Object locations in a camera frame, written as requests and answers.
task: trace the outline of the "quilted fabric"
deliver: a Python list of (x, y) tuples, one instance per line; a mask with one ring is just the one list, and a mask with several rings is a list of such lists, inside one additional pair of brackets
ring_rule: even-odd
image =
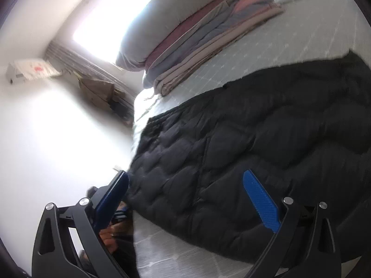
[(263, 69), (151, 118), (126, 201), (191, 244), (253, 262), (272, 232), (243, 189), (251, 169), (274, 200), (327, 202), (344, 262), (370, 245), (370, 147), (371, 71), (360, 57)]

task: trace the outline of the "metal screw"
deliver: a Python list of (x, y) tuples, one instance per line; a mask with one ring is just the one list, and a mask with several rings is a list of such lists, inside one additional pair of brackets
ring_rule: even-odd
[(83, 198), (79, 201), (79, 204), (81, 206), (86, 206), (87, 204), (89, 204), (90, 200), (88, 198)]
[(53, 203), (49, 203), (45, 206), (45, 209), (46, 210), (52, 210), (54, 208), (54, 204)]
[(327, 209), (327, 204), (325, 202), (320, 202), (320, 207), (322, 209)]
[(283, 199), (283, 202), (286, 204), (286, 205), (292, 205), (292, 203), (294, 202), (294, 200), (292, 198), (290, 198), (289, 196), (285, 197)]

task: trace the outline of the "white patterned bed sheet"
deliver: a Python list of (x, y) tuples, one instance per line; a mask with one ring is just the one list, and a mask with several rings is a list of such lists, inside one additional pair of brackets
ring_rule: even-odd
[[(151, 97), (151, 90), (139, 94), (134, 105), (133, 156), (150, 117), (256, 70), (339, 57), (349, 49), (371, 64), (371, 27), (353, 0), (277, 1), (285, 7), (283, 14), (225, 48), (168, 96)], [(189, 245), (138, 214), (134, 226), (142, 278), (243, 278), (251, 268)]]

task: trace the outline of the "window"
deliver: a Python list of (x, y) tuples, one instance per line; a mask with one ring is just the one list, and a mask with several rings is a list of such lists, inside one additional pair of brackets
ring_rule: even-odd
[(129, 24), (148, 2), (100, 0), (74, 32), (74, 41), (99, 59), (115, 63)]

